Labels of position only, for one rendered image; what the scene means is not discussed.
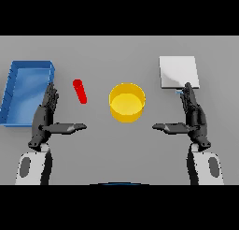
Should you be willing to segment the blue tray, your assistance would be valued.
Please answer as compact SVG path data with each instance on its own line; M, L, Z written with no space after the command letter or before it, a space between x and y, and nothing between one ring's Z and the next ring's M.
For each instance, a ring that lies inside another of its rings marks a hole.
M31 127L54 72L52 61L12 61L0 106L0 125Z

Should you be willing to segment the red beaker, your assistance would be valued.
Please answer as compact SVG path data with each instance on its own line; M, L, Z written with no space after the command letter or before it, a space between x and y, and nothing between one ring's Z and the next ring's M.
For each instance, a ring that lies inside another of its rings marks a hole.
M84 90L83 82L81 79L74 79L73 80L73 87L77 93L78 101L82 104L85 105L88 101L87 95Z

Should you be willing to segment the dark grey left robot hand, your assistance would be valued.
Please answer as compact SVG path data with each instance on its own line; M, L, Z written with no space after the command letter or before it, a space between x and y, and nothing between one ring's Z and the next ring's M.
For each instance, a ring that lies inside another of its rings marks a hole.
M53 122L59 94L51 82L43 97L42 103L37 107L32 122L32 138L28 147L34 151L41 151L41 145L49 141L52 134L72 135L76 131L85 130L84 123Z

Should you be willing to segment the yellow bowl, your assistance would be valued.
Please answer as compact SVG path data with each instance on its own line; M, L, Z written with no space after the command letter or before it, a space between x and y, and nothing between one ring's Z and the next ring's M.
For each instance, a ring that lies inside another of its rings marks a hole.
M146 95L143 89L131 82L116 85L108 97L112 117L122 123L137 121L144 111L145 103Z

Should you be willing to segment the pale square measuring scale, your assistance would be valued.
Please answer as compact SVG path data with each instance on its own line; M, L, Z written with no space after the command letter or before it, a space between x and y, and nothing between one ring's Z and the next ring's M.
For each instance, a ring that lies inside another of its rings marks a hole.
M159 68L163 89L182 89L187 82L200 88L194 56L160 56Z

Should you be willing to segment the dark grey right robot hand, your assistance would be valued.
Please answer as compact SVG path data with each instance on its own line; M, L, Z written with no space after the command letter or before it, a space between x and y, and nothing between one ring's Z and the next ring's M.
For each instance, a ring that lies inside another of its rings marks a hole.
M195 93L189 82L185 84L180 94L185 121L177 123L155 123L154 130L163 131L167 135L184 134L191 142L198 145L199 151L205 151L211 147L211 142L207 138L207 121L204 111L197 103Z

